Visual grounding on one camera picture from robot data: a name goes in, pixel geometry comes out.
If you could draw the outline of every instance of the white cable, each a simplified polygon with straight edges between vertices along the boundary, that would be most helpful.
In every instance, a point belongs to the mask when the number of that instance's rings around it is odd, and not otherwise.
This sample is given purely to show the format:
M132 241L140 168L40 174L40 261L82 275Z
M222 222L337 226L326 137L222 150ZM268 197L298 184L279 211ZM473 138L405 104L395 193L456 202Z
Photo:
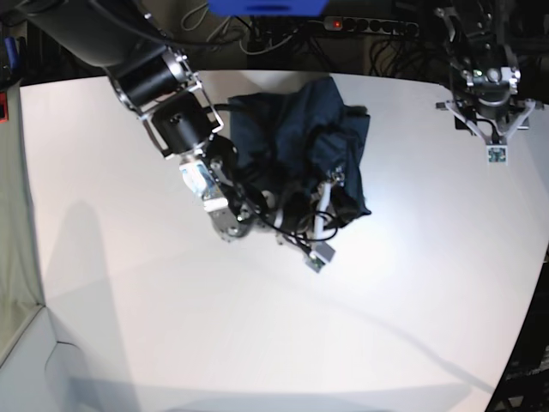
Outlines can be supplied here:
M204 9L204 11L202 12L202 15L198 18L198 21L196 22L196 24L194 24L193 26L185 25L185 22L187 20L189 20L195 13L198 13L202 9ZM206 18L206 15L208 14L208 12L209 12L208 2L203 3L198 7L195 7L193 10L189 11L186 15L183 16L180 23L181 28L185 32L192 32L193 30L196 30L198 26L200 26L204 22L204 19Z
M246 54L248 56L259 56L261 54L265 54L265 53L270 53L272 52L273 50L276 50L278 49L279 47L285 45L288 41L290 41L292 38L293 38L293 35L298 32L297 30L294 30L292 34L290 34L288 37L286 37L285 39L283 39L282 41L278 42L277 44L275 45L271 45L269 47L267 47L265 50L260 50L260 51L247 51L245 48L244 48L244 45L242 44L242 40L239 41L239 45L240 45L240 50L242 51L243 54Z
M231 24L232 17L229 16L225 20L221 22L221 24L214 29L214 31L206 38L206 42L212 41L212 39L217 36L218 34L226 35L226 33L229 31L229 26Z
M275 227L280 227L280 226L282 226L283 221L284 221L284 210L282 208L280 208L276 211L276 217L274 219L273 225Z
M321 239L324 234L324 216L323 213L326 211L329 205L329 198L332 192L332 184L330 182L324 182L323 183L323 194L320 197L320 201L317 205L317 215L315 215L315 238L314 239Z

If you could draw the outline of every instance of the black cylinder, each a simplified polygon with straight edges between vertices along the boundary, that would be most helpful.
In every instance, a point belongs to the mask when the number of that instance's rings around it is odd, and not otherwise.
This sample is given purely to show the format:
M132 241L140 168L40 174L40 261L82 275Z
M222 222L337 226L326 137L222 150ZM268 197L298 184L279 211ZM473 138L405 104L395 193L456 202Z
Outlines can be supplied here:
M504 118L509 112L509 93L482 94L477 99L477 112L491 120Z
M212 123L194 94L177 97L153 115L153 124L175 155L192 150L212 134Z
M179 86L162 56L118 79L118 83L135 106L143 106L163 94L173 92Z

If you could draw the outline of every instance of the dark blue cloth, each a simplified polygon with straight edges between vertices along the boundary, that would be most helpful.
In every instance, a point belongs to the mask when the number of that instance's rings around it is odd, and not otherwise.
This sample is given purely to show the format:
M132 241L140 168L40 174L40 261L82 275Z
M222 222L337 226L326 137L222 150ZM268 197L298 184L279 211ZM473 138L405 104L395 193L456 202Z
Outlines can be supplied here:
M370 116L364 107L345 106L331 77L309 82L297 93L237 96L229 104L243 110L231 113L238 165L261 166L270 162L269 156L275 157L256 187L280 195L288 182L300 181L313 191L341 170L344 191L356 202L358 215L370 214L359 170Z

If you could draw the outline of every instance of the white tabletop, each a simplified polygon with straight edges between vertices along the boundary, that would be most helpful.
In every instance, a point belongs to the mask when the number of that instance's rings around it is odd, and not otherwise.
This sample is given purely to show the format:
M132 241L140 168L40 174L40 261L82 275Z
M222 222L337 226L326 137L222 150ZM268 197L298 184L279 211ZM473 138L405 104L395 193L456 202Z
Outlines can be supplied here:
M312 76L202 74L215 102ZM334 79L371 128L372 215L314 274L274 236L227 244L105 78L24 88L47 305L123 410L482 411L549 240L549 116L487 165L436 85Z

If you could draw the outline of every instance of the metal bracket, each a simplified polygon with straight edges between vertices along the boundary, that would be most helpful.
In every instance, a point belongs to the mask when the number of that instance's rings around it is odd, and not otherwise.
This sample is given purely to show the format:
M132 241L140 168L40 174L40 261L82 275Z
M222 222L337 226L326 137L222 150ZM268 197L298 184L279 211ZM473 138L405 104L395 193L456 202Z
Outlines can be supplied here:
M498 133L499 142L494 143L492 136L487 135L477 124L467 119L461 113L455 101L447 100L445 102L437 103L438 110L448 110L452 112L452 114L461 120L474 135L480 137L485 142L488 163L507 163L509 158L509 149L507 145L509 144L511 138L515 135L516 131L523 129L525 124L528 124L528 117L538 106L539 105L535 100L524 100L524 110L518 113L511 122L505 124L484 118L484 120L492 124L494 130Z
M237 238L244 229L229 208L229 201L202 160L189 158L179 166L187 187L202 201L215 231L225 241Z
M457 17L455 9L453 7L447 7L445 9L437 8L435 9L435 16L443 19L446 28L448 29L449 41L452 43L455 39L455 27L454 23L450 19L451 16Z
M319 273L326 264L332 261L335 255L335 249L326 242L317 242L312 246L309 255L305 256L305 264Z
M172 158L173 154L170 150L166 150L161 147L158 137L154 134L154 127L150 124L150 119L153 115L162 107L172 103L182 94L187 93L200 93L204 100L206 100L207 105L209 106L209 111L214 115L215 125L212 128L212 134L219 133L225 126L223 120L221 119L220 114L215 110L214 104L210 100L208 94L204 90L202 81L197 72L193 71L188 62L188 58L185 54L180 51L174 51L168 49L168 51L162 56L168 69L174 75L180 83L180 88L175 91L170 97L162 101L152 101L150 104L145 107L134 106L125 92L120 88L117 80L109 78L111 85L115 90L115 93L118 99L132 112L134 112L139 120L142 122L145 130L147 131L148 137L153 143L153 145L162 153L165 159Z

